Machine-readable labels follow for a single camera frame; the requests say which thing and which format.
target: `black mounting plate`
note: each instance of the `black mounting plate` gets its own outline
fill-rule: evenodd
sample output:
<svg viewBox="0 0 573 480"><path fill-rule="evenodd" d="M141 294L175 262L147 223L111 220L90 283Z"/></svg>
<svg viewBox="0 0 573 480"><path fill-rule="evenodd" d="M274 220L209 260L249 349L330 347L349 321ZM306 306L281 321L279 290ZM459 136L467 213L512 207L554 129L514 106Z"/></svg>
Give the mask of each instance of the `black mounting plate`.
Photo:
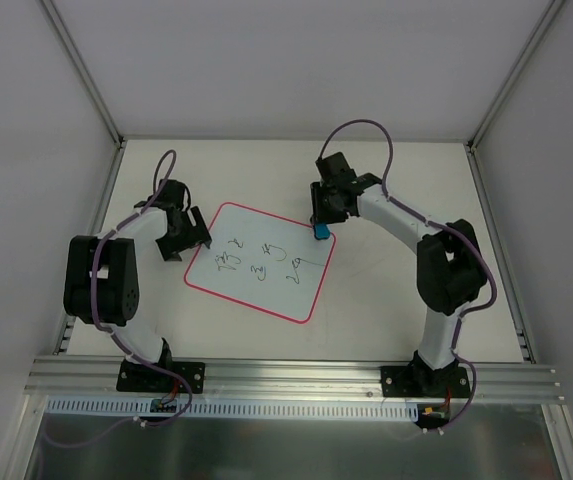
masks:
<svg viewBox="0 0 573 480"><path fill-rule="evenodd" d="M422 392L420 387L412 382L403 382L403 385L395 380L400 378L406 371L406 366L382 366L379 367L380 383L382 385L382 395L384 398L426 398L427 395ZM444 382L444 396L450 388L451 398L468 398L470 397L470 382L468 372L464 367L457 367L448 381Z"/></svg>
<svg viewBox="0 0 573 480"><path fill-rule="evenodd" d="M205 363L172 362L169 370L184 378L193 394L198 395L204 391ZM116 389L118 392L168 393L173 389L173 383L173 378L168 375L124 360L119 368ZM179 393L186 393L181 383Z"/></svg>

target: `white wall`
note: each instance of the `white wall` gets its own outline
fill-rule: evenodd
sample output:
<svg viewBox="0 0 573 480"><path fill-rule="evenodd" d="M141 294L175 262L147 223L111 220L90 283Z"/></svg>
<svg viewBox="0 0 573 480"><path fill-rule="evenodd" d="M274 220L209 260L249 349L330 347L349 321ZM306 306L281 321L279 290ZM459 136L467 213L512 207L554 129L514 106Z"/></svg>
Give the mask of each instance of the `white wall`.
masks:
<svg viewBox="0 0 573 480"><path fill-rule="evenodd" d="M467 139L549 0L56 0L128 134ZM355 137L378 137L355 127Z"/></svg>
<svg viewBox="0 0 573 480"><path fill-rule="evenodd" d="M112 148L37 2L0 1L0 449Z"/></svg>
<svg viewBox="0 0 573 480"><path fill-rule="evenodd" d="M573 1L482 141L480 161L542 362L573 416Z"/></svg>

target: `red border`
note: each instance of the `red border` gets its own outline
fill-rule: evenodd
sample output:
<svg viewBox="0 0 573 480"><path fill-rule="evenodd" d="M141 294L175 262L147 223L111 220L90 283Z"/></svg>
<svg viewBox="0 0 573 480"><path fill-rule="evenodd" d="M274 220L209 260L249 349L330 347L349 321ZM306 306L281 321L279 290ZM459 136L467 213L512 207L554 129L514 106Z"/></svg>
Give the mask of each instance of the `red border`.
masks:
<svg viewBox="0 0 573 480"><path fill-rule="evenodd" d="M245 205L240 205L239 203L235 203L235 202L224 202L219 206L219 208L217 209L217 212L215 213L215 216L213 217L213 220L210 222L210 225L208 226L209 231L213 228L213 225L215 224L215 220L217 220L217 217L219 216L219 212L221 212L222 208L224 208L226 205L233 205L235 207L245 208L246 210L252 210L253 212L261 213L263 215L268 215L270 217L279 218L280 220L286 220L287 222L295 223L297 225L302 225L302 226L307 227L307 228L311 228L311 229L313 228L310 225L307 225L305 223L298 222L296 220L291 220L290 218L281 217L279 215L275 215L274 213L264 212L263 210L258 210L256 208L247 207ZM337 238L335 237L334 233L331 233L331 236L333 237L333 246L331 247L330 252L328 254L328 260L326 261L326 267L324 267L324 273L322 273L322 278L319 282L319 287L317 288L317 293L315 293L315 299L313 300L313 305L310 309L310 313L308 314L308 317L305 320L297 320L297 319L292 318L292 317L287 317L286 315L282 315L281 313L273 312L271 310L267 310L265 308L258 307L257 305L253 305L251 303L242 302L241 300L237 300L236 298L228 297L228 296L223 295L221 293L217 293L217 292L214 292L212 290L208 290L207 288L199 287L197 285L193 285L192 283L190 283L188 281L188 272L190 272L190 269L193 267L193 263L195 263L195 259L197 258L197 255L199 255L199 251L202 248L201 245L199 246L199 248L195 252L195 255L193 255L193 259L190 261L190 264L188 265L188 268L186 269L186 273L184 273L184 282L189 287L195 288L197 290L201 290L202 292L210 293L211 295L215 295L216 297L225 298L226 300L230 300L231 302L239 303L240 305L244 305L246 307L253 308L255 310L259 310L260 312L268 313L269 315L273 315L274 317L283 318L284 320L288 320L289 322L303 325L304 323L307 323L311 319L311 317L313 316L313 312L315 311L315 306L317 305L317 299L319 298L319 292L321 292L322 285L324 284L324 280L326 279L326 272L328 271L328 266L330 265L330 259L333 257L333 252L335 251L335 244L337 242Z"/></svg>

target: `black handwriting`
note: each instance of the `black handwriting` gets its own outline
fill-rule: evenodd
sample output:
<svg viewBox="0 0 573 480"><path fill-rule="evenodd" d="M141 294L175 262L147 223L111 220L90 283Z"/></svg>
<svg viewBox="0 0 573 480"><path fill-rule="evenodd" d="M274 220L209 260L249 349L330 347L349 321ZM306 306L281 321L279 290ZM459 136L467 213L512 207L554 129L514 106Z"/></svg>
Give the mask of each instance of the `black handwriting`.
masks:
<svg viewBox="0 0 573 480"><path fill-rule="evenodd" d="M286 253L286 250L284 250L283 248L276 247L275 245L267 245L267 244L262 245L262 250L263 250L264 254L272 255L271 248L275 249L275 250L279 250L284 255L282 258L276 259L278 262L284 261L286 259L286 257L288 256L288 254Z"/></svg>
<svg viewBox="0 0 573 480"><path fill-rule="evenodd" d="M239 248L244 248L244 242L239 243L236 238L233 238L232 240L229 240L228 243L234 243L234 244L237 245Z"/></svg>
<svg viewBox="0 0 573 480"><path fill-rule="evenodd" d="M255 267L254 265L250 267L250 271L257 274L257 280L263 282L266 280L266 267Z"/></svg>
<svg viewBox="0 0 573 480"><path fill-rule="evenodd" d="M237 270L233 265L239 265L242 261L239 257L224 252L221 255L215 255L215 263L217 264L217 271L219 272L222 268L226 270Z"/></svg>
<svg viewBox="0 0 573 480"><path fill-rule="evenodd" d="M308 263L309 265L316 265L318 267L325 267L326 266L326 265L322 265L321 263L309 262L308 260L303 260L303 259L297 257L292 262L290 262L291 265L293 266L293 275L294 276L286 275L286 278L290 278L297 285L299 285L299 273L297 272L297 269L299 268L299 264L301 262Z"/></svg>

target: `blue marker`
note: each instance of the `blue marker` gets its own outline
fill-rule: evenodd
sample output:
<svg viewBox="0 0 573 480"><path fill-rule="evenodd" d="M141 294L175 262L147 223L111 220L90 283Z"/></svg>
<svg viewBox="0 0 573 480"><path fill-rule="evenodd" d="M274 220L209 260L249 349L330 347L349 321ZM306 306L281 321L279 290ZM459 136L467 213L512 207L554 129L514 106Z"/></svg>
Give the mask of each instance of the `blue marker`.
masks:
<svg viewBox="0 0 573 480"><path fill-rule="evenodd" d="M316 223L313 225L313 235L317 240L328 240L330 238L330 230L325 223Z"/></svg>

